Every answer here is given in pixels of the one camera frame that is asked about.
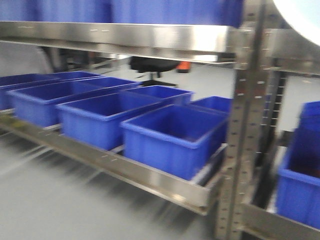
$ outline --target black chair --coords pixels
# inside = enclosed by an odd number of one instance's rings
[[[131,69],[137,70],[139,73],[150,72],[150,80],[142,82],[143,86],[163,85],[177,87],[177,84],[154,80],[154,73],[157,74],[158,78],[161,78],[162,72],[175,69],[179,63],[179,61],[173,60],[133,56],[129,65]]]

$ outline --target chair base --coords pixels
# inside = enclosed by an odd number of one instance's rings
[[[153,79],[147,80],[147,81],[143,81],[141,85],[144,86],[144,87],[153,86],[153,85],[162,85],[162,86],[169,86],[169,87],[175,87],[175,88],[178,87],[177,84],[163,82],[163,81],[157,81],[157,80],[153,80]]]

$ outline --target plastic bin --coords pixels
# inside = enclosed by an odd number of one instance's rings
[[[192,91],[172,88],[167,86],[145,86],[125,91],[130,95],[141,95],[145,98],[151,98],[163,102],[164,104],[184,105],[190,102]]]
[[[87,72],[87,71],[65,71],[48,74],[49,76],[59,78],[61,80],[81,80],[88,78],[103,77],[103,75]]]
[[[13,97],[15,115],[22,120],[48,127],[59,123],[57,104],[86,98],[114,94],[130,87],[126,85],[107,87],[87,84],[84,81],[66,81],[44,86],[9,91]]]
[[[230,98],[220,96],[210,96],[202,98],[190,103],[191,106],[196,106],[202,110],[218,110],[229,113],[232,100]]]
[[[298,128],[280,165],[277,213],[320,229],[320,131]]]
[[[243,0],[113,0],[113,21],[131,24],[204,24],[238,27]]]
[[[37,21],[38,0],[0,0],[0,21]]]
[[[320,131],[320,101],[307,102],[303,105],[299,127]]]
[[[58,81],[59,79],[57,77],[36,73],[0,77],[0,110],[13,108],[12,100],[10,96],[7,95],[8,91],[55,83]]]
[[[190,180],[221,146],[227,117],[169,105],[121,125],[126,157]]]
[[[110,0],[39,0],[39,21],[111,23]]]
[[[126,85],[125,89],[136,88],[141,82],[131,81],[116,77],[98,77],[93,79],[82,80],[82,83],[95,85],[101,88],[112,88]]]
[[[153,99],[122,92],[57,105],[62,132],[73,139],[102,148],[123,144],[120,122],[155,109]]]

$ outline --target stainless steel shelf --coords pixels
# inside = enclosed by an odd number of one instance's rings
[[[264,166],[248,187],[242,203],[242,231],[262,240],[319,240],[320,230],[273,213],[277,169],[287,150],[286,139],[278,141],[267,154]]]
[[[320,47],[293,29],[266,29],[264,48],[272,70],[320,75]]]
[[[0,42],[211,64],[234,61],[237,32],[220,25],[0,21]]]
[[[208,174],[200,171],[197,181],[187,181],[128,159],[113,151],[97,149],[61,135],[54,129],[43,129],[0,113],[0,129],[12,132],[40,145],[48,146],[56,152],[73,158],[86,165],[189,209],[206,215],[216,202],[222,174],[213,169]],[[223,157],[220,151],[216,158]]]

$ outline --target gray floor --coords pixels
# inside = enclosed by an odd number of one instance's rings
[[[108,73],[148,79],[141,75],[127,66]],[[194,65],[191,73],[165,72],[161,80],[196,92],[198,99],[231,97],[233,78],[232,69]],[[301,104],[319,100],[319,91],[319,79],[291,77],[279,129],[292,130]],[[36,147],[13,134],[0,135],[1,240],[213,239],[214,212],[196,215],[60,154],[37,156]]]

